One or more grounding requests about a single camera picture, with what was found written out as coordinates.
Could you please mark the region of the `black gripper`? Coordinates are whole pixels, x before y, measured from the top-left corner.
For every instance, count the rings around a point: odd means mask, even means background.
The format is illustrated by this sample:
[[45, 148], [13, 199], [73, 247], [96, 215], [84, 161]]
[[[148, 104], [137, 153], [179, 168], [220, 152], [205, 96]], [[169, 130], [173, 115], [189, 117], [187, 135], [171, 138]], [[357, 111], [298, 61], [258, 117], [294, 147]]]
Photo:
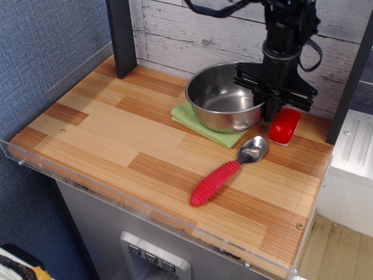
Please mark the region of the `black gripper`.
[[255, 104], [265, 104], [264, 122], [272, 122], [286, 104], [310, 111], [317, 90], [298, 74], [298, 57], [266, 52], [261, 63], [235, 64], [235, 83], [252, 90]]

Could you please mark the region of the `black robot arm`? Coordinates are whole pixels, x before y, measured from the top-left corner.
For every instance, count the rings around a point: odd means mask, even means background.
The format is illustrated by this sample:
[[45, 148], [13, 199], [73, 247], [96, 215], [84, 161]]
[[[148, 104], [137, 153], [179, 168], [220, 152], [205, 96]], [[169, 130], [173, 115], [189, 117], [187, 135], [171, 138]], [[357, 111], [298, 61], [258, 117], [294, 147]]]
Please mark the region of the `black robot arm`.
[[263, 120], [272, 122], [280, 109], [290, 104], [310, 111], [318, 91], [298, 73], [312, 72], [320, 63], [305, 68], [301, 53], [305, 45], [319, 55], [321, 48], [311, 37], [318, 32], [320, 19], [315, 1], [262, 1], [267, 36], [262, 45], [261, 63], [238, 62], [235, 82], [251, 89], [255, 105], [263, 105]]

